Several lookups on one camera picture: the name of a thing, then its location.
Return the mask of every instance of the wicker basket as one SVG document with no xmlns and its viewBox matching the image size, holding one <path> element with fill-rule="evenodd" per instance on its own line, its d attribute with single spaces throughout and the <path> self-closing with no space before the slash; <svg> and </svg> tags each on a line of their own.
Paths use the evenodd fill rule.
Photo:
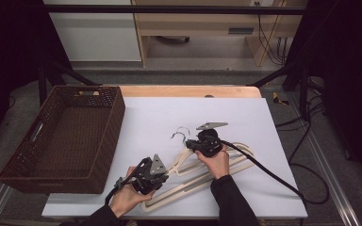
<svg viewBox="0 0 362 226">
<path fill-rule="evenodd" d="M 102 193 L 124 111 L 118 87 L 54 87 L 0 182 L 24 193 Z"/>
</svg>

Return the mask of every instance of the person's right hand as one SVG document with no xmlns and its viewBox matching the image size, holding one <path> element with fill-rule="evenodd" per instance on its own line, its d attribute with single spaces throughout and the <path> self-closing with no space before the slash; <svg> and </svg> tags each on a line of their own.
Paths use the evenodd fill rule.
<svg viewBox="0 0 362 226">
<path fill-rule="evenodd" d="M 205 163 L 214 178 L 219 179 L 230 174 L 229 155 L 225 145 L 222 145 L 222 150 L 213 157 L 206 157 L 199 151 L 195 151 L 195 153 L 198 155 L 198 159 Z"/>
</svg>

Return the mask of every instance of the human hand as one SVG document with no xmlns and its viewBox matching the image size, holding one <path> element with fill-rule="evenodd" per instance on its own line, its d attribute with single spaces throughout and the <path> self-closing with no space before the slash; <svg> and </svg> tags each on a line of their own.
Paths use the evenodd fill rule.
<svg viewBox="0 0 362 226">
<path fill-rule="evenodd" d="M 131 174 L 134 168 L 135 167 L 128 168 L 127 176 Z M 119 218 L 132 210 L 138 203 L 151 200 L 154 193 L 155 190 L 147 195 L 142 195 L 138 193 L 131 184 L 128 184 L 113 195 L 109 206 L 114 215 Z"/>
<path fill-rule="evenodd" d="M 222 149 L 213 157 L 206 157 L 199 151 L 195 153 L 198 159 L 205 163 L 214 178 L 219 179 L 230 174 L 229 154 L 225 145 L 222 145 Z"/>
</svg>

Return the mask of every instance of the white tabletop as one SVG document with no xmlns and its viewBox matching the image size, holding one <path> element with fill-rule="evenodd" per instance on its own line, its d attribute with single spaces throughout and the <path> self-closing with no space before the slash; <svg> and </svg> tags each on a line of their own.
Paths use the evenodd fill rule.
<svg viewBox="0 0 362 226">
<path fill-rule="evenodd" d="M 262 98 L 150 98 L 125 97 L 125 115 L 119 142 L 101 195 L 51 194 L 42 212 L 44 217 L 86 217 L 99 209 L 107 193 L 129 166 L 155 153 L 170 166 L 184 148 L 182 136 L 170 139 L 178 127 L 195 128 L 208 121 L 225 121 L 217 128 L 219 137 L 251 147 L 255 158 L 266 168 L 296 187 L 285 153 L 275 130 L 266 100 Z M 156 193 L 179 185 L 192 175 L 175 174 Z M 258 218 L 306 218 L 300 198 L 256 166 L 233 175 L 234 180 Z M 151 212 L 137 205 L 127 218 L 216 218 L 219 208 L 209 187 Z"/>
</svg>

